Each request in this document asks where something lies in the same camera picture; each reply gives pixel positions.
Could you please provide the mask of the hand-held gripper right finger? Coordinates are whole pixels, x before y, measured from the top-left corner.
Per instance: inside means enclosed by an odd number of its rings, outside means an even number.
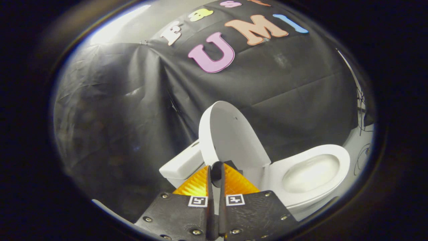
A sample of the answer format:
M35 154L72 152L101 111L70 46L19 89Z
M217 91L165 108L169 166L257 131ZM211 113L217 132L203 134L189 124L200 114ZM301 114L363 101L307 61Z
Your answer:
M239 171L218 163L219 235L225 241L279 241L298 222L274 191L261 191Z

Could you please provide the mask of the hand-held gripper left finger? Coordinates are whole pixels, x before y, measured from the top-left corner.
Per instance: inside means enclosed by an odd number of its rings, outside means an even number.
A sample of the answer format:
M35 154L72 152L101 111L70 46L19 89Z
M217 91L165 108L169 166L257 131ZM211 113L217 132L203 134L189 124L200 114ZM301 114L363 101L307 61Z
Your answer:
M205 166L175 191L159 193L136 221L136 226L162 241L215 240L210 173L210 166Z

